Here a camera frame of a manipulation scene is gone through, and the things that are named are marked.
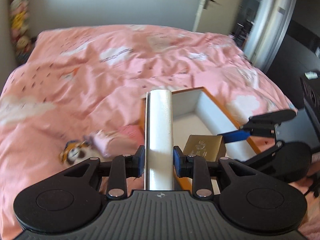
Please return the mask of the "gold gift box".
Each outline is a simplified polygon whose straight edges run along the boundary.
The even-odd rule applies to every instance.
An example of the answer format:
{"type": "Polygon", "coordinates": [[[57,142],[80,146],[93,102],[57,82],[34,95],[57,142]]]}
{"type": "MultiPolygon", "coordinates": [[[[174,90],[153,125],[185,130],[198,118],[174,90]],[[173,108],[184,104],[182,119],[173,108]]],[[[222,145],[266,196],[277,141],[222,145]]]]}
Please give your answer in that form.
{"type": "Polygon", "coordinates": [[[206,161],[218,161],[226,156],[226,147],[221,135],[190,135],[183,150],[184,155],[195,154],[206,161]]]}

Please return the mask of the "white glasses case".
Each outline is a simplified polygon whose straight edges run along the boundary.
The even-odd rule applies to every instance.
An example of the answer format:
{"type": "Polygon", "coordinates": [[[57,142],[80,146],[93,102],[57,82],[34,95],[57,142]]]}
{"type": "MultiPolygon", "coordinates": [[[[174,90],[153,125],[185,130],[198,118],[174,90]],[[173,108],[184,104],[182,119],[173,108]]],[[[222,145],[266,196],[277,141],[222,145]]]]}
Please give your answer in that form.
{"type": "Polygon", "coordinates": [[[174,189],[172,92],[152,90],[146,95],[144,187],[148,191],[174,189]]]}

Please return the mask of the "pink notebook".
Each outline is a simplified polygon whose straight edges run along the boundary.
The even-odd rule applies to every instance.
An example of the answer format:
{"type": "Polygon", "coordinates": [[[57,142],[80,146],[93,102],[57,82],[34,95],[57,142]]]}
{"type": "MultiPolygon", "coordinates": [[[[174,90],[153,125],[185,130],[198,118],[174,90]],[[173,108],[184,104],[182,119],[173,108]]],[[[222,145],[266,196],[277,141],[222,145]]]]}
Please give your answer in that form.
{"type": "Polygon", "coordinates": [[[134,155],[144,145],[144,135],[138,125],[120,127],[111,135],[108,153],[115,157],[123,154],[134,155]]]}

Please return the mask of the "pink pouch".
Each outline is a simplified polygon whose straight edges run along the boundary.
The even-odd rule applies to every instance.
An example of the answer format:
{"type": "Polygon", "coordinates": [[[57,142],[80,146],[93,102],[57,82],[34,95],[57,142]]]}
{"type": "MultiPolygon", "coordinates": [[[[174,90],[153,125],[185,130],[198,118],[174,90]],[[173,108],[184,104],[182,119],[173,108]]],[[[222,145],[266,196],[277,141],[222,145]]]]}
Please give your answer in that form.
{"type": "Polygon", "coordinates": [[[116,131],[105,132],[99,130],[89,135],[84,135],[84,139],[88,141],[104,158],[111,158],[119,155],[117,142],[120,134],[116,131]]]}

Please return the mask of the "orange cardboard box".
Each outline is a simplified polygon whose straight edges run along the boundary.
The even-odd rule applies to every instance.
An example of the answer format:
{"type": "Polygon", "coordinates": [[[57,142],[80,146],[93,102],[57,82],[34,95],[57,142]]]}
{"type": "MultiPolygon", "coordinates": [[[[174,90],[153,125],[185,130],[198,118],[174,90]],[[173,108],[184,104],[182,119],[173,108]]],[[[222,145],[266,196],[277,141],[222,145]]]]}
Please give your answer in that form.
{"type": "MultiPolygon", "coordinates": [[[[146,98],[141,121],[145,130],[146,98]]],[[[240,124],[205,88],[172,92],[173,147],[183,149],[190,135],[218,135],[239,129],[240,124]]]]}

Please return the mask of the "raccoon plush toy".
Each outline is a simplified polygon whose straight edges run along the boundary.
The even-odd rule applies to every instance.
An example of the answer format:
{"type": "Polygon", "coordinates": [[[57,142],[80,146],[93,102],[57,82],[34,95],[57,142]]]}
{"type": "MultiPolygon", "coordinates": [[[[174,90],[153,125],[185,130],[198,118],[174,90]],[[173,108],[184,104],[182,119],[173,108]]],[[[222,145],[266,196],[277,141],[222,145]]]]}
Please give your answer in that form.
{"type": "Polygon", "coordinates": [[[64,150],[59,154],[63,165],[73,166],[89,158],[101,158],[100,153],[84,140],[71,140],[67,142],[64,150]]]}

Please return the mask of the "pink bed quilt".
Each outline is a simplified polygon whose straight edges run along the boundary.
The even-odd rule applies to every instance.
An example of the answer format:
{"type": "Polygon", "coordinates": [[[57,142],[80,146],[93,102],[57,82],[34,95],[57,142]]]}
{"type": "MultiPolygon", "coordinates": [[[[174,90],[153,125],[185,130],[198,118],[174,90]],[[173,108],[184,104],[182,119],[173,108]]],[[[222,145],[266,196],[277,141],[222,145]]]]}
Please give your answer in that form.
{"type": "Polygon", "coordinates": [[[153,89],[206,88],[239,123],[291,101],[225,35],[153,25],[44,31],[1,94],[1,239],[22,230],[13,202],[61,171],[65,143],[135,125],[153,89]]]}

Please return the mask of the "white door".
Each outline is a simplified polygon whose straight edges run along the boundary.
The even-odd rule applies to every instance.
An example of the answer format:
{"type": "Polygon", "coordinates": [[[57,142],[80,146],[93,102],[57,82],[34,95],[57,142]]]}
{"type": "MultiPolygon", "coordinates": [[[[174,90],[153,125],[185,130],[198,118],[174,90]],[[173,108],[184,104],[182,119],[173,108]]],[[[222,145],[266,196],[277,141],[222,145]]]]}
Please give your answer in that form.
{"type": "Polygon", "coordinates": [[[193,32],[228,35],[241,0],[200,0],[193,32]]]}

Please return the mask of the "plush toy hanging rack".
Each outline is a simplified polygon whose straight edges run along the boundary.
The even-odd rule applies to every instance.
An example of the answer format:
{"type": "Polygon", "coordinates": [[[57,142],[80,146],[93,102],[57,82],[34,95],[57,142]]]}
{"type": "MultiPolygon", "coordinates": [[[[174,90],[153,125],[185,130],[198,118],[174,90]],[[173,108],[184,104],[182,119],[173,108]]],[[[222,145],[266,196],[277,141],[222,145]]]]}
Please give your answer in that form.
{"type": "Polygon", "coordinates": [[[17,64],[25,64],[33,45],[29,34],[29,0],[9,0],[11,41],[17,64]]]}

